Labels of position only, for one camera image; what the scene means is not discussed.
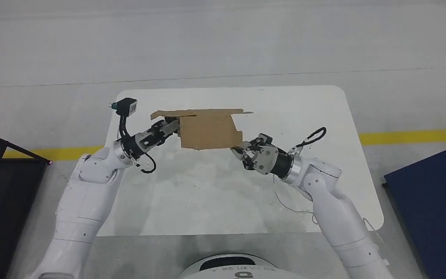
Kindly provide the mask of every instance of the yellow floor stripe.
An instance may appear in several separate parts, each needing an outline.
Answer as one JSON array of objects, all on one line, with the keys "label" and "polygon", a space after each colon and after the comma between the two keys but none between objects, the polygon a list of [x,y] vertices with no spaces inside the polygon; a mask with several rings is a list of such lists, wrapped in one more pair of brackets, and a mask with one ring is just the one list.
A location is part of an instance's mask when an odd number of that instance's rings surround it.
[{"label": "yellow floor stripe", "polygon": [[426,142],[446,142],[446,130],[419,130],[407,132],[359,134],[361,144],[419,144]]},{"label": "yellow floor stripe", "polygon": [[[362,133],[359,134],[363,146],[382,144],[417,144],[428,142],[446,142],[446,130],[422,130],[408,132]],[[82,154],[95,153],[102,146],[64,147],[36,149],[34,153],[52,161],[77,160]],[[20,152],[8,150],[4,158],[26,158]]]},{"label": "yellow floor stripe", "polygon": [[[101,148],[102,146],[82,146],[82,147],[64,147],[64,148],[53,148],[53,149],[36,149],[31,151],[51,161],[64,161],[64,160],[78,160],[82,154],[85,153],[92,154]],[[28,158],[28,156],[15,150],[8,150],[7,152],[5,152],[3,158]]]}]

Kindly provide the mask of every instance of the cardboard flap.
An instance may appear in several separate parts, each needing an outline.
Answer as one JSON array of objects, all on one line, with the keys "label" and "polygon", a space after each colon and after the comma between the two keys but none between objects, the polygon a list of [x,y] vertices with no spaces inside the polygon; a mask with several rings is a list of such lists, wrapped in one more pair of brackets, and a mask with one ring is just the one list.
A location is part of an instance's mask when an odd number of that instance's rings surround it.
[{"label": "cardboard flap", "polygon": [[252,112],[245,112],[243,109],[206,109],[206,110],[157,110],[151,114],[151,120],[159,116],[199,116],[199,115],[231,115],[231,114],[251,114]]},{"label": "cardboard flap", "polygon": [[231,115],[185,116],[180,120],[181,147],[191,149],[222,149],[242,143]]}]

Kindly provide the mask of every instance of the white table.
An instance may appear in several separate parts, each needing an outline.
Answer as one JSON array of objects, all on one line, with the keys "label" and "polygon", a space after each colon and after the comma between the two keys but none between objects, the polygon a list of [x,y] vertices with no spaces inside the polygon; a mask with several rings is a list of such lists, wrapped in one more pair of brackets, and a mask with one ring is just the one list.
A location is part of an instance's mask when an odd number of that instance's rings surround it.
[{"label": "white table", "polygon": [[[128,119],[130,134],[146,130],[155,110],[243,108],[253,114],[233,115],[243,139],[259,133],[288,150],[325,126],[327,135],[304,149],[302,156],[318,157],[343,170],[339,188],[361,216],[378,229],[383,213],[371,180],[344,92],[335,86],[281,86],[212,89],[129,90],[120,93],[138,100]],[[106,145],[116,139],[118,116],[113,113]],[[150,155],[153,174],[135,167],[126,170],[110,216],[98,236],[253,234],[319,232],[308,202],[271,175],[248,172],[228,149],[181,149],[174,135]]]}]

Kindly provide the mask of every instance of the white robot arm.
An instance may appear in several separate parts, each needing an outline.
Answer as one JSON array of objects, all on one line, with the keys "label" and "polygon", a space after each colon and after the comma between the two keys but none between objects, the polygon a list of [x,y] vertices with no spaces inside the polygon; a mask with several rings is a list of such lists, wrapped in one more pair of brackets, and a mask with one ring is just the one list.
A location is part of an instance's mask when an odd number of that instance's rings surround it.
[{"label": "white robot arm", "polygon": [[[318,133],[322,133],[320,139],[326,129],[317,130],[309,138]],[[393,278],[352,201],[336,187],[342,171],[317,158],[300,157],[302,147],[316,140],[304,141],[286,153],[272,144],[271,137],[260,134],[232,151],[245,169],[275,174],[313,202],[322,233],[352,279]]]},{"label": "white robot arm", "polygon": [[140,158],[163,144],[180,126],[178,119],[165,119],[131,137],[125,119],[136,109],[136,100],[125,98],[113,106],[121,115],[121,138],[79,159],[56,210],[53,238],[30,279],[83,277],[91,244],[112,209],[124,169],[135,164],[142,172],[153,172],[155,162],[152,160],[152,169],[146,170]]}]

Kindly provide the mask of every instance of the concrete floor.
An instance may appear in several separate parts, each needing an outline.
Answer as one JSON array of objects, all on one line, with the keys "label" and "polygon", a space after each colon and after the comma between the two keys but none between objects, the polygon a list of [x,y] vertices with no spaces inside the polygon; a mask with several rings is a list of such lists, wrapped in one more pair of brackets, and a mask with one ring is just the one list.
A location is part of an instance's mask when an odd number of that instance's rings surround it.
[{"label": "concrete floor", "polygon": [[[332,84],[358,132],[446,128],[446,3],[335,1],[0,1],[0,137],[23,147],[101,145],[126,89]],[[380,187],[445,143],[364,147],[395,278],[423,278]],[[38,263],[75,162],[56,162],[10,278]],[[87,278],[175,278],[219,252],[248,252],[309,278],[345,278],[321,234],[97,238]]]}]

